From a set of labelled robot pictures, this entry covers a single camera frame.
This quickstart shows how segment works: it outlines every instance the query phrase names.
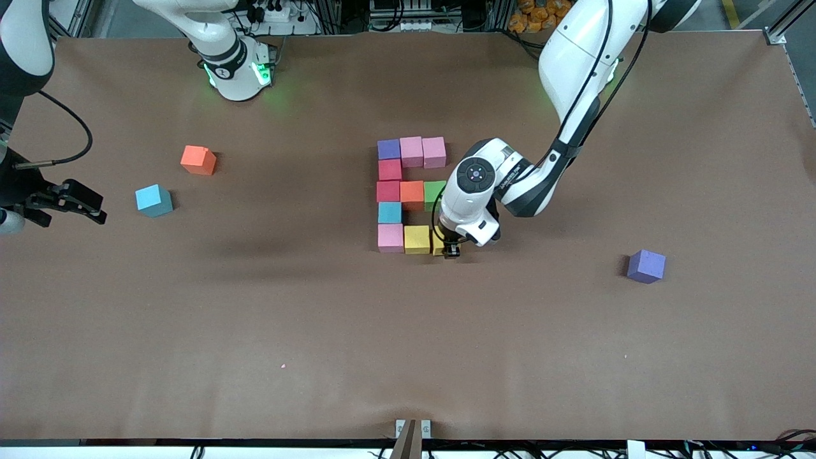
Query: green led light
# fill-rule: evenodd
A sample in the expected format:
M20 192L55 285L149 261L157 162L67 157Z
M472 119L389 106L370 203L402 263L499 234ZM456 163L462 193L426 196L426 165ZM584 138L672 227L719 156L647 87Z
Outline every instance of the green led light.
M269 76L269 68L266 65L257 65L255 62L253 62L252 70L255 72L255 76L258 78L258 82L261 84L261 86L266 86L272 81Z
M215 80L212 78L212 72L210 68L204 64L204 70L206 71L206 76L210 78L210 86L215 87Z

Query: green cube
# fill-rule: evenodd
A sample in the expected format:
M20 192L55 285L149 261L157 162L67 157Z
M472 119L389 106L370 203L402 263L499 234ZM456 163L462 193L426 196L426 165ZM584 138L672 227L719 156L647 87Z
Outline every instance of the green cube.
M439 196L439 192L445 188L444 180L440 181L426 181L425 182L425 211L431 212L433 210L433 202L437 200L437 196Z

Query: blue cube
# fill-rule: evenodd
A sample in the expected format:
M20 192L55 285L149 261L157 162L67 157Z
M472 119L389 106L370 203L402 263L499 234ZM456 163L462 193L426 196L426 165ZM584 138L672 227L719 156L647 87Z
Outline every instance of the blue cube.
M399 159L400 158L400 141L393 140L377 140L377 159Z
M380 225L402 223L402 204L380 203L377 223Z
M136 209L149 217L164 215L173 210L170 192L159 185L136 191Z
M666 257L659 253L641 250L629 258L626 277L641 283L652 283L663 278Z

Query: brown paper tabletop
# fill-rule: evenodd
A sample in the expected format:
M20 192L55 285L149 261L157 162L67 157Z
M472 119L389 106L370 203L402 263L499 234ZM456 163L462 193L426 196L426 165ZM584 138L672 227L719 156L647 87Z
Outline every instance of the brown paper tabletop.
M0 241L3 438L816 424L816 132L761 33L653 35L549 208L503 212L500 244L459 261L376 251L376 141L444 136L455 162L498 136L538 159L557 118L505 37L292 38L275 86L244 103L208 87L183 39L56 54L47 91L95 143L44 174L103 194L109 219L57 213ZM186 144L218 154L213 176L179 165ZM25 101L13 148L83 145L68 115ZM154 183L177 206L157 219L133 194ZM663 281L621 275L642 248L668 257Z

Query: orange cube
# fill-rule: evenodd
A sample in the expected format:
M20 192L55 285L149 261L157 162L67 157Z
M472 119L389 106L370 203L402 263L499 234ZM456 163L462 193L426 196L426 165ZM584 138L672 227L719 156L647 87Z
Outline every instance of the orange cube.
M400 182L400 202L407 211L421 211L425 207L425 184L420 181Z
M211 176L215 170L215 155L207 147L187 145L181 155L181 165L191 174Z

